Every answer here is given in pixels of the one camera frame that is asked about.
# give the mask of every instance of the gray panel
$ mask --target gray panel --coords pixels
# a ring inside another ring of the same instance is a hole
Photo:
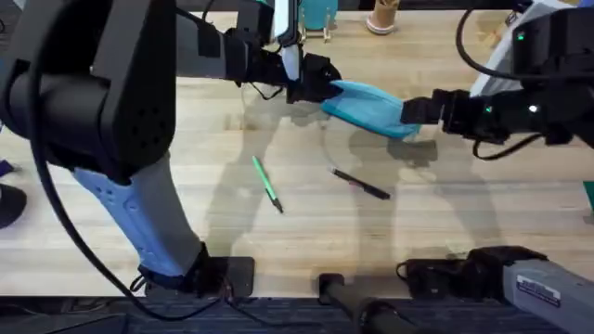
[[[573,334],[594,333],[594,283],[547,261],[504,267],[506,299]]]

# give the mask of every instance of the robotic arm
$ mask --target robotic arm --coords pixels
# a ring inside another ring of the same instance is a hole
[[[458,27],[460,41],[467,17]],[[401,121],[441,120],[444,132],[477,143],[503,144],[511,134],[537,133],[547,145],[568,144],[577,135],[594,148],[594,40],[588,34],[592,29],[594,8],[564,9],[530,20],[512,34],[512,73],[478,68],[495,77],[520,80],[523,89],[492,96],[436,89],[431,98],[407,101]],[[463,58],[468,56],[461,42],[458,51]]]
[[[211,257],[175,191],[168,149],[176,74],[283,86],[288,103],[341,92],[329,84],[340,79],[329,59],[303,57],[298,35],[291,38],[296,11],[285,13],[289,24],[277,38],[283,50],[298,50],[297,62],[262,49],[273,13],[245,4],[237,29],[221,33],[171,0],[30,0],[24,7],[0,77],[0,120],[32,139],[30,115],[39,113],[47,160],[70,170],[110,212],[152,287],[218,294],[225,277],[235,280],[237,296],[252,292],[253,259]],[[41,72],[33,103],[32,69]]]

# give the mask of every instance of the black cable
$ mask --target black cable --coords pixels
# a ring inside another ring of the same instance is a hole
[[[400,273],[400,269],[401,269],[401,268],[403,268],[403,267],[406,267],[406,266],[407,266],[407,262],[406,262],[406,261],[404,261],[404,262],[402,262],[402,263],[399,263],[399,264],[397,264],[397,265],[396,265],[396,275],[397,275],[397,276],[398,276],[398,278],[400,278],[400,279],[401,279],[403,282],[406,282],[406,281],[407,281],[407,278],[406,278],[406,277],[404,277],[404,276],[403,276],[403,275]]]
[[[206,16],[208,15],[208,12],[211,10],[213,4],[214,0],[209,0],[209,2],[206,4],[206,6],[204,7],[204,11],[202,11],[202,20],[206,20]]]
[[[283,87],[279,87],[278,90],[276,92],[272,93],[271,96],[265,96],[264,93],[262,93],[262,91],[260,89],[258,89],[258,87],[256,87],[255,84],[253,84],[253,83],[250,83],[250,84],[252,85],[253,89],[255,89],[260,94],[260,96],[262,97],[262,99],[264,101],[268,101],[268,100],[271,100],[271,99],[277,97],[278,94],[282,93],[282,91],[284,90]]]
[[[513,145],[512,147],[506,148],[499,153],[496,153],[496,154],[490,155],[490,156],[486,156],[486,157],[482,157],[479,155],[479,146],[481,146],[482,141],[476,140],[476,141],[474,141],[474,145],[472,146],[472,155],[475,158],[480,159],[482,161],[499,160],[501,158],[508,157],[510,154],[515,153],[522,148],[525,148],[526,146],[532,144],[532,142],[536,141],[537,139],[541,138],[542,136],[543,135],[541,135],[541,134],[529,135],[526,138],[522,139],[519,143]]]
[[[27,131],[31,142],[31,150],[33,154],[35,167],[37,168],[37,172],[39,174],[42,187],[44,188],[44,192],[47,195],[47,199],[49,200],[52,209],[54,210],[54,213],[56,214],[60,223],[64,227],[64,230],[66,230],[66,232],[68,233],[69,237],[72,239],[72,242],[74,242],[74,245],[78,248],[78,250],[99,271],[99,273],[101,273],[101,275],[103,275],[111,284],[113,284],[115,288],[117,288],[125,297],[127,297],[130,300],[130,302],[136,308],[138,308],[144,314],[161,321],[181,321],[188,319],[214,306],[216,303],[220,302],[220,300],[217,300],[204,307],[201,307],[200,309],[190,313],[189,315],[166,316],[151,311],[122,283],[122,281],[118,279],[118,277],[116,277],[109,270],[108,267],[105,266],[105,264],[103,264],[97,258],[93,251],[84,242],[83,238],[76,230],[76,227],[74,227],[74,224],[72,223],[69,215],[66,213],[64,205],[62,204],[62,201],[59,197],[59,194],[56,191],[56,187],[54,185],[51,173],[47,168],[47,161],[44,149],[45,143],[43,136],[43,126],[41,124],[42,115],[40,115],[40,111],[42,108],[39,105],[41,77],[44,65],[43,61],[45,59],[45,54],[47,53],[47,47],[49,45],[48,41],[52,37],[52,32],[56,30],[58,24],[64,18],[68,10],[78,2],[79,0],[70,0],[64,3],[62,9],[51,20],[47,30],[45,30],[44,35],[41,39],[41,45],[39,46],[36,54],[32,57],[32,62],[30,64],[29,81],[27,83],[26,97],[28,110]]]
[[[568,80],[568,79],[592,79],[594,78],[593,73],[573,73],[573,74],[513,74],[502,71],[495,71],[488,69],[487,67],[477,63],[471,56],[466,52],[464,44],[462,43],[462,37],[464,33],[464,25],[468,16],[471,15],[474,8],[468,9],[458,23],[456,29],[456,49],[462,57],[462,60],[468,64],[468,66],[479,71],[480,73],[490,75],[494,78],[517,80],[517,81],[543,81],[543,80]]]
[[[130,283],[129,289],[132,292],[139,292],[145,284],[147,284],[147,280],[142,275],[139,275]]]
[[[224,288],[225,288],[225,303],[235,312],[249,318],[251,321],[258,323],[260,326],[265,328],[323,328],[324,324],[314,322],[314,321],[294,321],[294,322],[279,322],[273,323],[267,320],[263,320],[248,311],[240,308],[235,303],[235,297],[233,295],[233,287],[229,283],[228,279],[224,279]]]

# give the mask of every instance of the green pen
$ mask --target green pen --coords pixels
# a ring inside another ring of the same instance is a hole
[[[264,182],[265,191],[266,191],[266,194],[268,194],[270,201],[272,202],[272,204],[274,206],[277,207],[277,209],[280,213],[283,213],[282,205],[280,205],[280,200],[278,200],[277,194],[275,193],[274,189],[272,188],[272,185],[270,185],[270,181],[268,181],[268,177],[266,177],[266,172],[264,171],[262,164],[260,164],[260,161],[255,156],[252,156],[252,161],[253,161],[253,165],[256,166],[256,170],[258,171],[258,174],[260,174],[260,178],[262,179],[262,182]]]

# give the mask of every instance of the wooden table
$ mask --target wooden table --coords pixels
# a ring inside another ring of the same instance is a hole
[[[310,39],[305,50],[330,56],[345,79],[402,98],[470,88],[477,74],[454,47],[461,12],[401,12],[399,32],[385,37],[366,31],[366,15],[340,13],[331,43]],[[466,46],[474,57],[488,58],[481,41],[505,16],[471,16]],[[209,16],[220,30],[234,18]],[[482,162],[472,157],[471,143],[435,127],[423,127],[411,143],[389,141],[328,121],[317,105],[265,102],[233,83],[180,78],[177,96],[172,165],[187,217],[212,254],[256,260],[256,296],[312,296],[324,272],[342,273],[372,294],[405,296],[394,279],[396,263],[464,256],[487,245],[524,245],[594,279],[594,225],[581,183],[594,176],[594,151],[579,141],[562,148],[539,142]],[[118,294],[62,231],[28,143],[9,132],[0,143],[0,154],[23,168],[3,182],[29,196],[24,216],[0,230],[0,294]],[[269,202],[252,155],[263,160],[286,214]],[[331,161],[393,199],[351,188],[327,172]],[[64,170],[53,171],[86,241],[130,282],[138,259],[129,242],[91,194]]]

